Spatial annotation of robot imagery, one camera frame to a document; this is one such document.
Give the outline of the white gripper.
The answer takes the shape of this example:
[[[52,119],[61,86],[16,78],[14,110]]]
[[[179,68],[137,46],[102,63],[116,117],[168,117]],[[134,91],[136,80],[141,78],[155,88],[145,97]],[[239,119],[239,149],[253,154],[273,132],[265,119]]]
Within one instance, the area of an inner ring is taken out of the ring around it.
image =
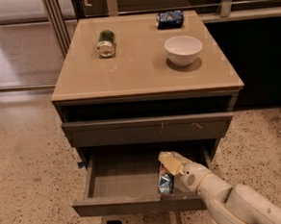
[[[173,151],[162,151],[158,156],[158,160],[172,175],[181,175],[183,186],[192,193],[197,193],[200,182],[204,177],[212,173],[203,164],[191,162],[191,160]]]

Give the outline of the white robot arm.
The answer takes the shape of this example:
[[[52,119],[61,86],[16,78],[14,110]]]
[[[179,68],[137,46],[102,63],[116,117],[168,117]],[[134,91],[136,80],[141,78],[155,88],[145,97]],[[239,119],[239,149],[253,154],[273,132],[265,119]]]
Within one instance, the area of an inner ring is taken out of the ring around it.
[[[281,209],[255,189],[230,185],[206,166],[174,151],[162,151],[158,160],[204,202],[217,224],[281,224]]]

